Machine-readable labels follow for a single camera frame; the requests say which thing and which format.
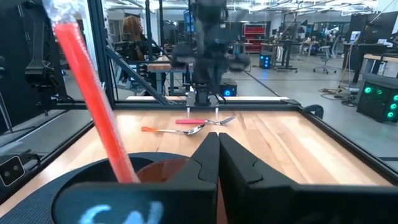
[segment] metal frame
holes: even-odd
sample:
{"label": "metal frame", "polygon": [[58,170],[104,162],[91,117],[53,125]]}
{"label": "metal frame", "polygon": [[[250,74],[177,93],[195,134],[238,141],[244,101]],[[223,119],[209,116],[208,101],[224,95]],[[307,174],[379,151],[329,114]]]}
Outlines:
{"label": "metal frame", "polygon": [[[99,59],[115,59],[116,54],[109,48],[105,47],[105,37],[106,31],[104,29],[103,23],[103,13],[102,13],[102,5],[100,0],[89,1],[91,20],[96,24],[93,24],[93,33],[94,33],[94,41],[97,55],[98,68],[100,72],[101,80],[105,80],[106,83],[112,83],[111,81],[111,72],[110,67],[105,66],[109,65],[109,63],[104,63]],[[149,0],[146,0],[146,16],[147,21],[150,20],[150,10],[149,10]],[[160,20],[163,20],[163,13],[160,13]],[[148,30],[148,39],[152,39],[152,34],[150,32],[150,22],[147,22],[147,30]],[[162,37],[163,32],[160,32],[160,39],[163,40]],[[113,88],[106,88],[106,94],[108,96],[109,102],[111,103],[111,107],[114,110],[186,110],[186,101],[185,100],[174,100],[174,104],[171,104],[164,96],[158,94],[150,85],[148,85],[133,69],[131,69],[124,61],[119,64],[125,71],[132,76],[135,80],[138,80],[153,96],[156,100],[114,100],[113,96]],[[64,108],[72,109],[86,109],[84,102],[77,102],[73,105],[64,105]],[[297,111],[302,114],[305,118],[311,121],[315,126],[324,131],[327,135],[332,137],[339,144],[344,146],[349,152],[353,153],[355,156],[360,158],[364,163],[366,163],[369,167],[372,167],[376,172],[381,174],[387,180],[391,181],[393,184],[398,185],[398,172],[393,168],[389,167],[385,162],[383,162],[380,158],[376,157],[368,153],[365,149],[361,148],[353,141],[349,140],[337,130],[333,129],[331,126],[327,125],[322,118],[314,115],[313,113],[309,113],[308,109],[314,107],[303,108],[300,103],[294,100],[276,100],[276,101],[231,101],[227,100],[225,105],[219,105],[219,110],[263,110],[263,111]],[[212,107],[193,107],[192,110],[200,110],[200,111],[213,111]]]}
{"label": "metal frame", "polygon": [[[156,100],[115,100],[113,96],[113,86],[111,78],[111,70],[109,66],[110,58],[115,59],[116,54],[109,51],[106,47],[106,30],[104,29],[103,11],[101,0],[88,1],[89,11],[91,13],[91,21],[93,23],[94,44],[96,49],[96,56],[98,62],[99,77],[102,82],[109,83],[106,87],[106,96],[109,103],[114,110],[186,110],[185,100],[175,100],[171,104],[164,96],[158,97],[157,92],[150,86],[145,85],[145,81],[134,70],[129,68],[126,62],[119,63],[119,66],[125,69],[128,74],[136,80],[142,81],[144,86],[150,91]],[[76,101],[74,103],[60,103],[57,105],[39,105],[40,108],[46,109],[61,109],[61,110],[86,110],[84,101]],[[315,126],[320,128],[329,137],[333,138],[336,142],[341,144],[350,153],[354,154],[358,159],[363,161],[367,166],[375,170],[378,174],[383,176],[386,180],[394,185],[398,185],[398,172],[387,165],[381,158],[369,153],[353,141],[346,138],[337,130],[326,124],[322,120],[323,108],[318,105],[309,107],[302,107],[300,103],[295,100],[275,100],[275,101],[247,101],[247,100],[227,100],[225,105],[219,105],[220,110],[258,110],[258,111],[296,111],[304,118],[308,119]],[[212,107],[192,107],[192,110],[211,111]],[[47,156],[42,162],[42,165],[36,170],[29,172],[15,186],[11,186],[10,191],[7,193],[7,198],[16,193],[28,181],[34,178],[39,172],[45,169],[51,162],[58,156],[65,152],[73,143],[79,140],[89,129],[93,127],[93,122],[87,124],[84,128],[79,130],[74,135],[68,137],[64,143],[56,148],[51,155]]]}

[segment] red straw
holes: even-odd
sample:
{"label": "red straw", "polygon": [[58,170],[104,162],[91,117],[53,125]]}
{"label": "red straw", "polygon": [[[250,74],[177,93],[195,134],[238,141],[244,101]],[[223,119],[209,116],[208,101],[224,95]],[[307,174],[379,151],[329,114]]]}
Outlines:
{"label": "red straw", "polygon": [[75,74],[77,84],[93,117],[118,182],[139,182],[131,161],[124,150],[119,131],[116,129],[112,109],[91,64],[77,23],[57,24],[55,34]]}

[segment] white logo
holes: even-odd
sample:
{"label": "white logo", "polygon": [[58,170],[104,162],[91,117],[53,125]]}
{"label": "white logo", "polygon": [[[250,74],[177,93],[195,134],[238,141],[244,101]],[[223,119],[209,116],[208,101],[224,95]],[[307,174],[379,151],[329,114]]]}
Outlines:
{"label": "white logo", "polygon": [[[96,205],[80,217],[79,224],[95,224],[94,219],[97,214],[100,212],[109,212],[111,209],[109,205]],[[162,215],[163,205],[160,202],[151,202],[147,222],[144,221],[141,212],[132,211],[123,224],[158,224],[162,219]]]}

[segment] wooden table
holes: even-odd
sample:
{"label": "wooden table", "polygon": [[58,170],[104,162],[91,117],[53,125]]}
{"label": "wooden table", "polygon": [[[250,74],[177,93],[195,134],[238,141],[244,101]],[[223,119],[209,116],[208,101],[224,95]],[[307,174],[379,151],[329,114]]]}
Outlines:
{"label": "wooden table", "polygon": [[308,56],[311,56],[311,49],[312,49],[312,46],[314,45],[314,44],[317,44],[318,42],[302,42],[301,43],[301,50],[300,50],[300,54],[303,54],[303,51],[304,51],[304,47],[307,45],[307,46],[309,46],[309,49],[308,49]]}
{"label": "wooden table", "polygon": [[[364,55],[363,58],[371,59],[371,60],[381,60],[381,56],[373,55],[373,54],[366,54],[366,55]],[[383,61],[385,61],[385,62],[398,62],[398,57],[383,57]]]}
{"label": "wooden table", "polygon": [[[222,111],[190,113],[190,118],[236,119],[208,125],[193,136],[145,133],[141,126],[190,129],[175,124],[185,111],[115,111],[128,153],[170,152],[191,156],[209,132],[228,133],[258,158],[301,184],[391,185],[298,112]],[[39,175],[0,206],[0,217],[36,189],[71,170],[106,158],[96,128],[88,131]]]}
{"label": "wooden table", "polygon": [[[155,61],[164,61],[165,63],[150,63],[148,64],[148,71],[154,72],[156,74],[156,90],[159,93],[163,93],[163,83],[162,83],[162,73],[170,74],[170,91],[174,92],[174,73],[185,73],[186,69],[182,68],[172,68],[170,61],[166,56],[161,56]],[[190,74],[193,72],[193,64],[189,65]]]}
{"label": "wooden table", "polygon": [[233,54],[235,54],[235,55],[238,55],[240,53],[245,54],[246,53],[245,46],[252,46],[252,45],[253,45],[253,43],[239,43],[239,42],[236,42],[232,46]]}
{"label": "wooden table", "polygon": [[281,55],[278,55],[278,48],[283,47],[283,43],[261,43],[262,50],[264,50],[264,47],[272,47],[272,56],[271,56],[271,67],[274,68],[276,66],[276,63],[278,61],[278,58],[280,58]]}
{"label": "wooden table", "polygon": [[[372,74],[377,75],[379,73],[379,68],[381,66],[381,63],[380,62],[376,62],[376,61],[380,61],[381,60],[381,56],[380,55],[373,55],[373,54],[365,54],[363,58],[367,59],[367,62],[365,64],[363,72],[364,73],[372,73]],[[383,57],[382,61],[383,62],[397,63],[398,62],[398,57]],[[383,68],[383,72],[381,74],[382,76],[398,78],[398,74],[396,72],[385,74],[384,73],[385,68],[386,68],[386,65]]]}

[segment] red shelving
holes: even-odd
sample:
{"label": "red shelving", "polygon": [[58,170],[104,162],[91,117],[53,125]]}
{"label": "red shelving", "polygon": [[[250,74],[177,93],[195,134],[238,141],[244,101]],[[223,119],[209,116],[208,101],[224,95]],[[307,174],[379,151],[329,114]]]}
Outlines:
{"label": "red shelving", "polygon": [[246,45],[247,53],[260,53],[261,52],[261,42],[262,40],[257,39],[257,35],[265,35],[266,25],[265,24],[244,24],[243,25],[243,35],[245,36],[248,43],[253,45]]}

